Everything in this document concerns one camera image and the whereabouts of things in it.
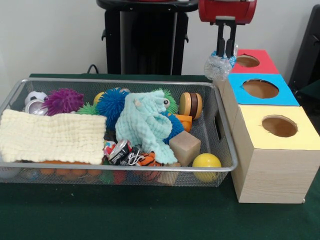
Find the blue spiky ball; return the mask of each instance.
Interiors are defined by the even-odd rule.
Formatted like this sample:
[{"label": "blue spiky ball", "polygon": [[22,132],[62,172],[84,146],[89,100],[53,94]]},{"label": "blue spiky ball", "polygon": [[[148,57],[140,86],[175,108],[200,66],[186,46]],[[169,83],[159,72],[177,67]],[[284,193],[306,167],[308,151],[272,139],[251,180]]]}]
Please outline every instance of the blue spiky ball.
[{"label": "blue spiky ball", "polygon": [[165,144],[169,144],[170,139],[177,136],[179,133],[183,132],[185,129],[182,123],[180,122],[180,120],[175,115],[169,114],[168,111],[162,112],[161,114],[163,116],[166,116],[172,123],[172,130],[170,135],[166,139],[163,139],[163,142]]},{"label": "blue spiky ball", "polygon": [[125,98],[129,94],[121,88],[107,90],[96,105],[99,114],[106,117],[106,127],[115,130],[116,122],[125,108]]}]

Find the metal basket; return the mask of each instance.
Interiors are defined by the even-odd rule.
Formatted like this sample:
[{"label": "metal basket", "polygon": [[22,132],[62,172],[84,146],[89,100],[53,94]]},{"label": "metal basket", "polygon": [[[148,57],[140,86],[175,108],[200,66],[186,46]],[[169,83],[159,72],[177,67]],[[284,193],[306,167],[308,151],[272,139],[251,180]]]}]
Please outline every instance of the metal basket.
[{"label": "metal basket", "polygon": [[[185,187],[218,187],[228,172],[237,167],[238,159],[230,134],[226,114],[217,88],[205,82],[163,82],[136,80],[91,80],[62,78],[29,78],[18,82],[0,108],[22,111],[25,98],[32,91],[45,92],[60,88],[72,88],[84,94],[84,101],[92,103],[94,97],[107,89],[128,88],[133,93],[150,92],[159,88],[170,90],[179,100],[184,92],[199,93],[203,98],[203,111],[199,119],[192,122],[191,134],[201,140],[200,153],[216,155],[222,164],[219,168],[208,167],[148,167],[114,165],[75,165],[44,163],[6,163],[0,162],[0,182],[2,183],[42,183],[42,184],[108,184],[108,185],[152,185]],[[17,175],[3,178],[20,169]],[[53,174],[41,174],[41,169],[52,169]],[[59,175],[60,169],[69,172]],[[85,169],[85,174],[75,176],[74,170]],[[146,180],[145,176],[158,172],[159,178]],[[202,177],[212,178],[205,183],[198,180],[194,173],[201,172]]]}]

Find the light blue plush toy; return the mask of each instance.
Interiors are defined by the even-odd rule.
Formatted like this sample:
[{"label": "light blue plush toy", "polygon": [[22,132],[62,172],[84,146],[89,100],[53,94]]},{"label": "light blue plush toy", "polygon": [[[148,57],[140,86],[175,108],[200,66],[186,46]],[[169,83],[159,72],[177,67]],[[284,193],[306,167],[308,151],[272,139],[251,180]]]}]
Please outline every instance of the light blue plush toy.
[{"label": "light blue plush toy", "polygon": [[172,130],[171,121],[161,114],[166,111],[164,96],[162,90],[127,95],[115,132],[118,141],[129,140],[133,146],[141,145],[142,151],[155,152],[158,163],[173,164],[178,160],[163,142]]}]

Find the wooden box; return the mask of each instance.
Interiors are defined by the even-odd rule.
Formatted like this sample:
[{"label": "wooden box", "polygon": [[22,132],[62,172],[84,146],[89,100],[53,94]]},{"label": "wooden box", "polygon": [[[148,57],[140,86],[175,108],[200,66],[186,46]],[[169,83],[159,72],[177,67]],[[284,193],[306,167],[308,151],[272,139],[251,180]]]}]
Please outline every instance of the wooden box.
[{"label": "wooden box", "polygon": [[240,203],[302,203],[320,166],[320,137],[302,107],[240,105],[231,173]]},{"label": "wooden box", "polygon": [[266,50],[239,49],[234,74],[279,74]]},{"label": "wooden box", "polygon": [[239,104],[299,106],[280,74],[230,74],[222,101],[231,131]]}]

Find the green spiky ball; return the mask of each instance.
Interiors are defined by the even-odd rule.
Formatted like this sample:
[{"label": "green spiky ball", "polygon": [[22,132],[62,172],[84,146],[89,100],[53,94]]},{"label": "green spiky ball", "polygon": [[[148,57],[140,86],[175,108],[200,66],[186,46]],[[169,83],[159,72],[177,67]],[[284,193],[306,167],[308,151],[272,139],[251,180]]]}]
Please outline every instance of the green spiky ball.
[{"label": "green spiky ball", "polygon": [[163,91],[164,92],[164,98],[168,99],[170,102],[170,106],[166,109],[168,113],[170,114],[176,114],[178,112],[178,105],[174,97],[171,95],[171,92],[167,89],[159,88],[154,91]]},{"label": "green spiky ball", "polygon": [[86,115],[99,115],[97,110],[97,104],[90,105],[90,103],[86,103],[83,107],[80,107],[76,112],[77,114],[86,114]]}]

